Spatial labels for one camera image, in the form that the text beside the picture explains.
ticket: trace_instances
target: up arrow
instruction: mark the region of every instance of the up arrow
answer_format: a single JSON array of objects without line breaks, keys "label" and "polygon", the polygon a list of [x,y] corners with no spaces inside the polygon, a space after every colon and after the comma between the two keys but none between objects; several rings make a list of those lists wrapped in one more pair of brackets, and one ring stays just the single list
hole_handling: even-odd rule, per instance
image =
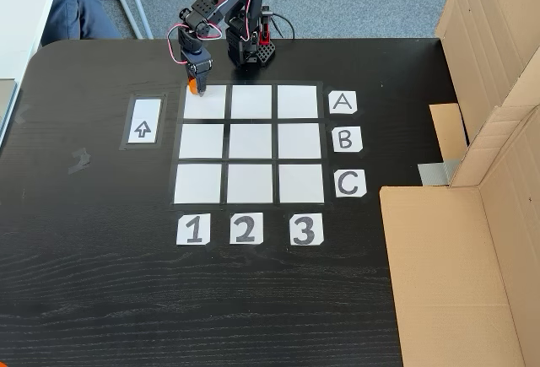
[{"label": "up arrow", "polygon": [[139,138],[144,138],[144,135],[146,135],[149,132],[152,132],[149,125],[146,123],[146,121],[143,121],[141,125],[139,125],[137,128],[135,128],[134,132],[138,132]]}]

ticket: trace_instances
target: number 3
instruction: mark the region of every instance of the number 3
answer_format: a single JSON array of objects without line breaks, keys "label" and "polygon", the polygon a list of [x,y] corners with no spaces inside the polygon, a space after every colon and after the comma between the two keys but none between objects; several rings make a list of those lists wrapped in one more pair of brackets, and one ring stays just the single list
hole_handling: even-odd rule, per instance
[{"label": "number 3", "polygon": [[320,245],[324,241],[320,213],[296,214],[290,219],[289,228],[293,246]]}]

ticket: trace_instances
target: robotic arm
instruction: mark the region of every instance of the robotic arm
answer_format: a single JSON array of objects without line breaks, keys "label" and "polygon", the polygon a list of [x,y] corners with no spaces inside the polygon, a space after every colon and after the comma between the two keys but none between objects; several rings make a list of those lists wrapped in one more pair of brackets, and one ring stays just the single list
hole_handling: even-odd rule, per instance
[{"label": "robotic arm", "polygon": [[[229,26],[229,57],[235,65],[259,62],[266,66],[275,52],[268,28],[271,16],[262,0],[197,0],[191,9],[184,8],[176,25],[181,46],[181,62],[177,62],[186,65],[192,93],[203,95],[206,90],[212,58],[203,42],[221,38],[218,24],[222,19]],[[211,28],[219,35],[208,36]]]}]

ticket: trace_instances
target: blue jeans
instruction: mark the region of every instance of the blue jeans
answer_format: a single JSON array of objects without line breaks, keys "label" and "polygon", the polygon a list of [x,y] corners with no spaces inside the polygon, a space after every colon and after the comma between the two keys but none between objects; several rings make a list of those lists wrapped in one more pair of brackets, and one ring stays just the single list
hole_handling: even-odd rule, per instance
[{"label": "blue jeans", "polygon": [[100,0],[53,0],[41,44],[56,40],[121,38]]}]

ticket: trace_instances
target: red wire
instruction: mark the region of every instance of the red wire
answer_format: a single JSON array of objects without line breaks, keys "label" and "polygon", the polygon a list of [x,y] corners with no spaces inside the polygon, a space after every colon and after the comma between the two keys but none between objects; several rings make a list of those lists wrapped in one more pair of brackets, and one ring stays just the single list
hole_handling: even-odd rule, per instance
[{"label": "red wire", "polygon": [[247,0],[247,5],[246,5],[246,36],[247,36],[247,38],[244,39],[244,37],[242,35],[240,35],[240,38],[243,41],[249,41],[250,40],[250,27],[249,27],[249,20],[247,18],[247,14],[250,11],[250,5],[251,5],[251,0]]},{"label": "red wire", "polygon": [[187,61],[177,61],[176,58],[175,58],[175,53],[172,51],[172,45],[170,43],[170,33],[175,29],[175,28],[178,28],[178,27],[183,27],[183,28],[189,28],[187,25],[185,24],[180,24],[180,23],[176,23],[174,24],[172,27],[170,27],[170,30],[169,32],[167,33],[167,43],[169,44],[169,53],[170,53],[170,57],[172,57],[172,60],[175,61],[176,63],[178,63],[179,65],[185,65],[187,63]]},{"label": "red wire", "polygon": [[217,30],[219,32],[219,35],[216,35],[216,36],[199,36],[199,34],[197,34],[197,38],[199,40],[218,40],[219,38],[221,38],[223,36],[223,32],[221,32],[221,29],[217,25],[214,25],[212,23],[206,23],[206,24],[210,25],[212,28]]}]

